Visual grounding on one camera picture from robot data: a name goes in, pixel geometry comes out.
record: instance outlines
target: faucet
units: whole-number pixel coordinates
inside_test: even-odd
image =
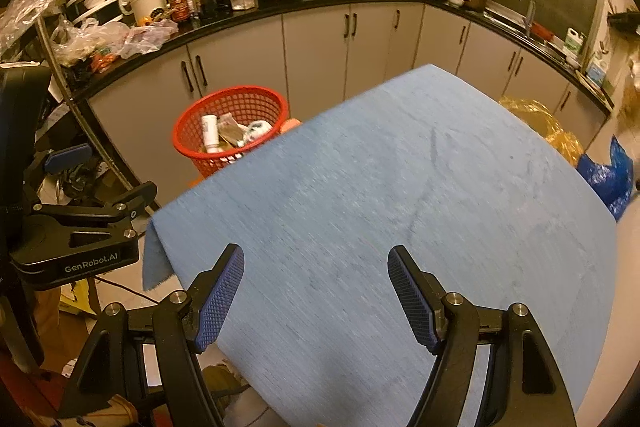
[[[536,16],[536,0],[529,0],[529,8],[527,8],[527,17],[524,21],[524,28],[527,39],[531,37],[531,27],[533,26],[533,18]]]

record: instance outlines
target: basket rim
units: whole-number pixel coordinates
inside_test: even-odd
[[[244,145],[242,147],[237,147],[234,149],[229,149],[223,152],[216,152],[216,153],[192,151],[190,149],[187,149],[187,147],[185,147],[178,141],[178,130],[184,126],[185,121],[191,116],[191,114],[198,107],[200,107],[201,105],[204,105],[208,100],[212,98],[220,98],[221,96],[228,96],[232,94],[245,94],[247,92],[262,92],[262,93],[271,95],[273,98],[276,98],[278,100],[278,103],[280,103],[280,115],[278,116],[278,119],[273,125],[273,128],[269,132],[267,132],[263,136],[260,136],[257,140],[254,140],[251,143],[248,143],[247,145]],[[186,156],[187,158],[190,158],[192,160],[220,160],[222,158],[227,158],[229,156],[234,156],[236,154],[249,152],[250,150],[266,142],[267,140],[270,140],[271,138],[276,136],[276,134],[279,134],[280,128],[287,120],[288,114],[289,114],[289,104],[287,103],[287,100],[279,92],[274,91],[273,89],[269,89],[268,87],[262,87],[262,86],[226,87],[225,89],[220,89],[215,92],[209,93],[208,95],[203,96],[201,99],[196,100],[180,115],[180,118],[178,118],[178,120],[174,124],[174,129],[172,132],[172,142],[177,152],[179,152],[183,156]]]

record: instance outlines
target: metal screw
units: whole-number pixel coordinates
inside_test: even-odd
[[[527,308],[524,304],[520,302],[516,302],[514,305],[511,306],[511,308],[513,309],[513,312],[516,315],[519,315],[520,317],[524,317],[529,313],[529,308]]]
[[[187,292],[178,290],[169,295],[169,300],[174,304],[182,304],[187,300]]]
[[[113,315],[117,315],[118,313],[120,313],[121,309],[122,306],[120,304],[118,304],[117,302],[112,302],[111,304],[107,304],[104,312],[110,317],[113,317]]]
[[[447,302],[449,304],[453,304],[454,306],[460,306],[465,301],[465,298],[456,292],[447,293]]]

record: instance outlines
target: red plastic basket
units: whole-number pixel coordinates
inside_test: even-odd
[[[265,120],[273,129],[244,147],[213,154],[200,152],[203,146],[202,117],[206,114],[222,116],[228,112],[242,125]],[[238,86],[222,89],[199,99],[178,118],[173,133],[174,147],[177,152],[190,158],[206,178],[277,136],[288,114],[289,107],[284,97],[266,87]]]

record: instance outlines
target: bottle label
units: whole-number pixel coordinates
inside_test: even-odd
[[[173,10],[171,19],[173,19],[174,22],[182,22],[189,18],[189,5],[187,4],[187,0],[171,0],[170,4]]]

